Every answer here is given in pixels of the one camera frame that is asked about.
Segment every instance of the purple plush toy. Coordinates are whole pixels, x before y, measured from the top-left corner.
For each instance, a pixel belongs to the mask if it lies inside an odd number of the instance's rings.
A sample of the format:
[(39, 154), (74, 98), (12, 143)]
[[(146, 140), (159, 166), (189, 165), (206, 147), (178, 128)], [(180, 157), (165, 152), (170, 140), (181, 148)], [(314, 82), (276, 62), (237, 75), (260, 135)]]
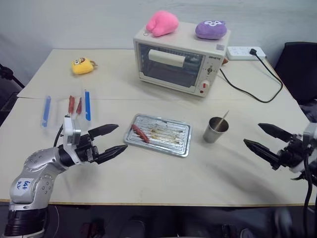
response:
[(196, 35), (199, 38), (218, 40), (227, 33), (224, 21), (203, 21), (196, 26)]

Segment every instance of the oven window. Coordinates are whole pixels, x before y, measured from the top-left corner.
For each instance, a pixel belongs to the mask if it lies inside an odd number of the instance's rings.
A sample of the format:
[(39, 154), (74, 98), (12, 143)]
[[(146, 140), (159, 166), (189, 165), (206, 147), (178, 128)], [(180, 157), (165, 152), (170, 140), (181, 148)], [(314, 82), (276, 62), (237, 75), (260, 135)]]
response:
[[(184, 87), (195, 86), (203, 55), (164, 47), (139, 43), (141, 72), (148, 77), (160, 79)], [(149, 51), (156, 50), (185, 57), (182, 67), (177, 67), (149, 59)]]

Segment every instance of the metal cup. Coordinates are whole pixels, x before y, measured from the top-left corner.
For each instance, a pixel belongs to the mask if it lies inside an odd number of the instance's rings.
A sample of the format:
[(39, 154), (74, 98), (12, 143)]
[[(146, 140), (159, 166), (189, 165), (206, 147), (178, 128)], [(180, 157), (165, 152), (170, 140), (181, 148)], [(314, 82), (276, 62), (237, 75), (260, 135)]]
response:
[(205, 130), (203, 138), (208, 143), (214, 143), (218, 138), (224, 134), (229, 129), (229, 124), (226, 120), (223, 120), (222, 123), (215, 130), (215, 127), (220, 122), (221, 118), (214, 117), (209, 120), (208, 126)]

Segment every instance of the table edge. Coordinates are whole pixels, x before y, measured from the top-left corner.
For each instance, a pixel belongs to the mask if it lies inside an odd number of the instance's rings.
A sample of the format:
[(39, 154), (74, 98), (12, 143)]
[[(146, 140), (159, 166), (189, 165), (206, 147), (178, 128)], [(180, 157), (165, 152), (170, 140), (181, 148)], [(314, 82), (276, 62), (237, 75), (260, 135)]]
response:
[[(9, 199), (0, 199), (0, 202), (10, 202)], [(303, 206), (303, 203), (289, 204), (195, 204), (195, 203), (124, 203), (124, 202), (50, 202), (49, 205), (100, 205), (100, 206), (196, 206), (196, 207), (293, 207)]]

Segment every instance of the black chair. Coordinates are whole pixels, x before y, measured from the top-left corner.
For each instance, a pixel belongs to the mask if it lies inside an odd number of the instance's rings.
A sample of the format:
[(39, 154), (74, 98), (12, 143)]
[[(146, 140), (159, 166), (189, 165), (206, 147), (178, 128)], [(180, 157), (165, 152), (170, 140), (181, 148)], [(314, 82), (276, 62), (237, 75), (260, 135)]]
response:
[(317, 99), (317, 43), (285, 43), (275, 71), (298, 104)]

